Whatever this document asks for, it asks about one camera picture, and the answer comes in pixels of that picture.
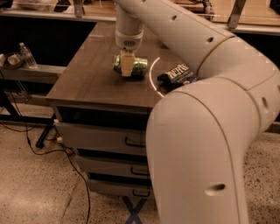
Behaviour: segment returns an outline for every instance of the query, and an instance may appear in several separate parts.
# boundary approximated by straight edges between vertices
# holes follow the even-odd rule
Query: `can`
[[[131,77],[144,77],[147,72],[148,60],[146,58],[135,58]],[[114,71],[122,73],[121,55],[114,58]]]

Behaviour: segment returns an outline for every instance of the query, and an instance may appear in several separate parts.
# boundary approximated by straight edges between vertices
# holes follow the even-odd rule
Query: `metal frame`
[[[33,116],[24,116],[20,115],[15,108],[11,105],[7,95],[0,87],[0,104],[1,106],[5,107],[9,115],[0,115],[0,120],[2,121],[9,121],[9,122],[16,122],[16,123],[42,123],[46,124],[43,133],[41,134],[40,138],[36,142],[36,147],[42,149],[44,147],[44,141],[46,139],[47,134],[51,130],[53,126],[53,122],[55,119],[55,114],[52,115],[51,118],[43,118],[43,117],[33,117]]]
[[[235,29],[237,27],[245,3],[246,3],[246,0],[235,0],[234,8],[227,21],[227,26],[229,29]]]

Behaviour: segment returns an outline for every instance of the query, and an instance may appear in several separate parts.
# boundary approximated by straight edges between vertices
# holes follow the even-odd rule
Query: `speckled floor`
[[[19,105],[23,115],[51,116],[47,107]],[[25,127],[9,125],[17,130]],[[35,145],[44,127],[29,131]],[[55,135],[54,129],[47,138]],[[54,141],[45,141],[36,152],[60,150]],[[81,177],[69,164],[63,152],[35,155],[24,132],[0,125],[0,223],[86,223],[88,198]],[[245,157],[245,182],[251,224],[280,223],[280,135],[264,133],[248,149]],[[136,207],[139,199],[129,199]],[[89,223],[158,224],[154,200],[149,199],[130,219],[122,197],[90,193]]]

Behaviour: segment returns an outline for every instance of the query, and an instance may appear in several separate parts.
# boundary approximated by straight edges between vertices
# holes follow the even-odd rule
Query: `table top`
[[[114,57],[119,53],[115,42],[115,23],[97,23],[47,99],[87,105],[153,108],[162,98],[156,91],[159,88],[157,77],[181,61],[147,28],[142,46],[136,52],[137,57],[148,59],[143,79],[125,78],[113,70]]]

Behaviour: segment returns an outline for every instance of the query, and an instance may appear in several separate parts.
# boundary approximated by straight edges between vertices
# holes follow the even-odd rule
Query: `drawer handle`
[[[136,196],[136,197],[143,197],[143,198],[148,198],[150,196],[150,191],[148,191],[148,194],[147,195],[142,195],[142,194],[138,194],[138,193],[135,193],[135,190],[133,189],[133,195]]]
[[[145,144],[129,143],[129,139],[127,137],[124,138],[124,142],[128,146],[146,148]]]
[[[145,176],[145,177],[150,176],[150,174],[149,174],[149,173],[140,173],[140,172],[135,172],[135,171],[133,171],[133,166],[131,166],[131,168],[130,168],[130,172],[131,172],[132,174],[134,174],[134,175],[138,175],[138,176]]]

